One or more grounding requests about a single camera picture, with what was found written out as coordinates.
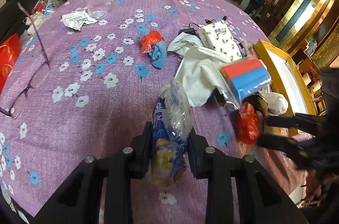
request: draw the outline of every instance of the floral tablecloth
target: floral tablecloth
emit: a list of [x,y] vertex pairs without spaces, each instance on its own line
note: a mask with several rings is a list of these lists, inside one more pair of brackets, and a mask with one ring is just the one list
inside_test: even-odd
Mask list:
[[[82,10],[85,0],[69,0],[53,13],[39,29],[50,74],[28,91],[17,119],[0,115],[0,183],[32,216],[81,160],[112,155],[151,120],[159,89],[175,75],[181,59],[168,54],[163,69],[153,67],[139,44],[149,30],[159,31],[168,45],[190,22],[205,24],[205,19],[226,15],[239,41],[268,41],[247,14],[224,0],[111,0],[110,6],[108,16],[81,31],[65,27],[60,16]],[[10,107],[43,61],[33,38],[6,82],[2,108]],[[193,108],[192,115],[197,134],[226,154],[240,156],[225,108],[211,99]],[[285,163],[288,172],[291,163]],[[279,164],[285,163],[280,158]],[[204,223],[207,181],[195,180],[189,170],[166,192],[150,183],[149,173],[133,180],[131,188],[135,223]]]

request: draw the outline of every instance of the red plastic bag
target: red plastic bag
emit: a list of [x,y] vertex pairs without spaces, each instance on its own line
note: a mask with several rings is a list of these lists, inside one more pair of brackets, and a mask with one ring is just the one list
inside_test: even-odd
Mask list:
[[239,108],[238,121],[238,140],[244,144],[255,144],[260,136],[258,129],[258,116],[254,111],[254,107],[245,102]]
[[0,44],[0,93],[19,55],[19,37],[15,33]]
[[164,38],[162,37],[162,35],[160,35],[158,31],[151,30],[150,33],[144,36],[140,41],[142,45],[141,52],[142,53],[151,52],[151,47],[163,40]]

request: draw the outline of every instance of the metal screw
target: metal screw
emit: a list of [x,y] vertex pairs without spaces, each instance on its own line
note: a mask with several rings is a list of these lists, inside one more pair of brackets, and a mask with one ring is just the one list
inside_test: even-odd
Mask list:
[[132,151],[133,151],[133,149],[132,149],[131,147],[126,147],[126,148],[124,148],[124,149],[122,150],[122,152],[125,153],[125,154],[129,154],[129,153],[131,153]]
[[252,155],[245,155],[244,159],[248,163],[253,163],[254,162],[254,157]]
[[205,151],[206,151],[207,153],[215,153],[215,148],[213,148],[213,147],[207,147],[207,148],[205,149]]
[[94,161],[94,157],[93,156],[87,156],[84,159],[85,163],[92,163]]

